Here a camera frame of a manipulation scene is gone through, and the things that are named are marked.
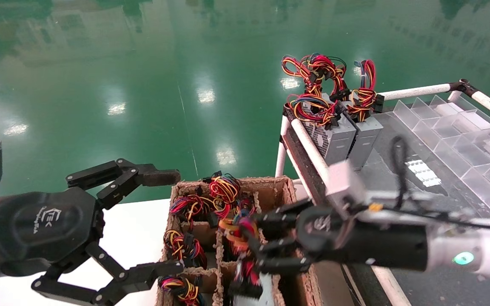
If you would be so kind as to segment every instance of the green epoxy floor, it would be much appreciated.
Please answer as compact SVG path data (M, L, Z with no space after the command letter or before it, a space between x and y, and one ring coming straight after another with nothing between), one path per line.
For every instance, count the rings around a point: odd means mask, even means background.
M119 157L185 180L272 176L301 91L280 58L312 52L371 58L377 91L468 78L490 95L490 1L0 0L0 196Z

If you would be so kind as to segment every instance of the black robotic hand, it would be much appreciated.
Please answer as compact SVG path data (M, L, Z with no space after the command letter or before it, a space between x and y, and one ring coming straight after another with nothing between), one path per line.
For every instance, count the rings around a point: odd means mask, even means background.
M365 217L376 214L369 211L368 206L357 208L353 213L355 217L343 220L333 207L313 205L307 200L256 215L256 224L264 232L293 231L287 237L266 244L261 244L247 228L241 227L240 231L247 238L260 273L305 273L318 261L414 271L426 269L425 224L401 223L396 219L373 221Z
M0 198L0 277L47 273L31 288L47 298L79 305L112 306L129 293L150 290L156 278L182 272L175 261L124 269L99 247L103 209L114 207L138 186L163 186L180 180L177 170L157 170L125 159L70 174L60 193L31 192ZM112 182L97 197L86 190ZM113 276L99 291L58 283L92 257Z

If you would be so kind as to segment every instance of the logo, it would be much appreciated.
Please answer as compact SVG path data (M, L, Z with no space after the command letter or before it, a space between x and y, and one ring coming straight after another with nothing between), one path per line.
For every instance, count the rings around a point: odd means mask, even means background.
M39 227L41 227L42 224L44 224L45 228L52 227L52 223L60 219L60 213L62 213L61 210L55 208L49 210L46 209L47 207L41 207L35 216L35 221L33 221L33 234L37 234Z
M318 217L313 223L313 228L318 231L330 231L330 216Z

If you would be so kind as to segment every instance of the white metal frame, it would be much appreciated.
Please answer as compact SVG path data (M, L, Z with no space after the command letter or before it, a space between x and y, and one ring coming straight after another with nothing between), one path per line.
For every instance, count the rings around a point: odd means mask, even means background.
M435 93L436 94L446 93L449 91L451 91L451 94L449 95L448 98L449 102L456 101L462 93L461 91L455 91L455 90L452 91L451 84L447 83L441 85L402 89L400 91L387 91L385 93L379 93L379 94L385 97L385 101L388 101L394 99L403 99L407 97L430 95ZM470 97L475 101L477 101L478 103L480 103L485 108L487 108L488 110L490 110L490 97L488 97L481 91L475 91L473 94L471 94ZM292 126L294 132L296 132L296 135L298 136L301 145L304 147L305 151L307 152L309 159L311 159L311 163L315 167L315 170L319 173L319 176L326 184L328 182L328 165L326 164L325 159L321 156L321 154L315 147L313 141L311 141L311 138L309 137L309 134L305 130L302 123L297 119L292 120L292 122L288 122L288 118L286 116L282 116L281 136L283 137L284 135L286 135L290 126ZM285 145L283 144L282 141L280 141L279 143L275 176L276 177L282 176L283 168L285 166L286 154L288 154L288 157L290 157L290 161L292 162L292 165L296 169L296 172L298 173L298 176L300 177L300 180L302 181L302 185L304 186L308 196L311 197L311 190L310 187L308 187L307 180L305 180L305 178L303 177L304 174L302 174L298 170L298 165L296 163L297 162L296 156L293 156L292 152L285 148ZM396 281L391 270L387 268L381 268L381 267L372 267L372 270L375 276L377 277L379 284L381 285L381 287L383 287L383 290L385 291L387 298L389 298L389 301L393 306L411 306L410 301L402 291L402 288ZM345 265L344 265L344 271L346 271L346 274L348 275L349 279L352 281L352 277L349 273L349 270Z

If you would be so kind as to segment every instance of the green indicator light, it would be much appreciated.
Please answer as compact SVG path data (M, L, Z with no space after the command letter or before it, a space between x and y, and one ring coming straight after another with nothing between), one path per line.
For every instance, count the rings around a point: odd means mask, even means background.
M474 254L470 252L461 252L457 256L453 257L453 262L457 265L468 265L474 260Z

